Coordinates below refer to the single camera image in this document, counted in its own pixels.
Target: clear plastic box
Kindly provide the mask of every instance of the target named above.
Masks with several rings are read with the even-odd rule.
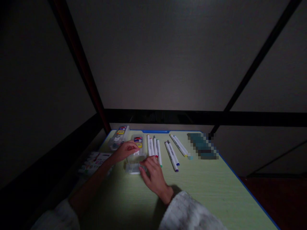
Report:
[[[126,164],[126,173],[129,174],[140,174],[140,170],[138,169],[139,167],[142,167],[145,171],[147,171],[147,168],[140,165],[140,163],[135,163],[135,164]]]
[[[129,125],[120,125],[113,137],[109,140],[108,146],[111,151],[116,151],[118,147],[129,139]]]
[[[139,163],[140,161],[146,158],[146,153],[144,153],[144,135],[143,134],[134,134],[132,140],[140,148],[139,151],[127,157],[129,164]]]

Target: plastic marker case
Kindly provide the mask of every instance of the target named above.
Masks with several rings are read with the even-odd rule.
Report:
[[[127,157],[128,164],[126,164],[126,173],[140,174],[141,172],[138,168],[141,165],[139,164],[139,162],[146,158],[146,153],[144,151],[144,135],[134,134],[132,137],[132,140],[140,148],[140,150]]]
[[[78,173],[83,176],[91,176],[111,155],[112,153],[92,152],[87,158],[87,161],[84,162],[84,165],[78,170]]]
[[[113,137],[109,140],[108,146],[111,151],[115,151],[118,147],[129,139],[129,125],[120,125]]]

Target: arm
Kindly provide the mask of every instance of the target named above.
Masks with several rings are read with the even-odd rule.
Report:
[[[110,168],[137,151],[139,148],[133,141],[123,143],[69,199],[70,206],[79,218],[88,207],[91,198],[96,194]]]
[[[145,184],[168,206],[159,229],[226,230],[218,218],[186,192],[174,194],[172,187],[166,184],[155,156],[146,158],[140,164],[146,166],[150,173],[148,177],[144,169],[140,167]]]
[[[87,209],[91,198],[96,194],[110,168],[137,151],[139,148],[133,141],[123,143],[68,201],[63,200],[54,210],[46,211],[31,230],[79,230],[78,219]]]

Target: marker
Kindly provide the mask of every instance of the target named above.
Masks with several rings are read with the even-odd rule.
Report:
[[[150,151],[150,140],[149,140],[149,135],[147,134],[147,152],[148,156],[151,156],[151,151]]]
[[[171,153],[170,153],[171,149],[170,149],[169,144],[167,142],[165,142],[165,146],[166,146],[167,152],[169,154],[170,161],[172,162],[172,165],[173,165],[175,172],[179,172],[178,167],[177,167],[176,163],[174,162],[174,160],[171,156]]]
[[[183,144],[181,144],[180,140],[174,136],[175,140],[178,142],[178,144],[180,145],[180,147],[183,149],[183,151],[185,152],[186,156],[185,157],[188,157],[190,154],[188,153],[188,151],[186,150],[186,148],[183,146]]]
[[[180,147],[180,145],[177,143],[176,139],[174,138],[174,136],[172,134],[170,134],[170,137],[172,138],[173,142],[175,143],[175,145],[177,146],[177,148],[180,150],[180,152],[182,153],[182,155],[185,157],[185,156],[188,156],[186,154],[186,152],[183,150],[182,147]]]
[[[154,143],[152,138],[150,139],[150,153],[154,156]]]
[[[162,168],[162,156],[161,156],[161,150],[160,150],[160,141],[159,139],[157,139],[157,150],[158,150],[158,161],[159,161],[159,164]]]
[[[178,159],[177,159],[177,156],[176,156],[176,153],[175,153],[175,151],[174,151],[174,149],[173,149],[172,144],[169,142],[169,140],[167,140],[167,143],[169,144],[169,147],[170,147],[170,150],[171,150],[171,153],[172,153],[172,155],[173,155],[173,158],[174,158],[174,160],[175,160],[176,165],[179,166],[180,164],[179,164],[179,161],[178,161]]]
[[[100,154],[100,152],[91,152],[90,157],[96,157]]]
[[[156,137],[154,136],[153,137],[153,150],[154,150],[154,154],[155,154],[155,156],[158,158],[159,157],[159,154],[158,154],[158,152],[157,152],[157,140],[156,140]]]

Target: label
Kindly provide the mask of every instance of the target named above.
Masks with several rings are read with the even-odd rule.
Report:
[[[124,134],[125,133],[125,130],[126,130],[127,126],[122,126],[122,127],[119,127],[118,131],[117,131],[117,135],[121,135],[121,134]]]
[[[97,164],[97,165],[102,165],[102,163],[103,163],[104,161],[105,161],[105,160],[98,159],[98,160],[96,161],[96,164]]]
[[[141,149],[142,148],[143,137],[135,137],[134,138],[134,142]]]

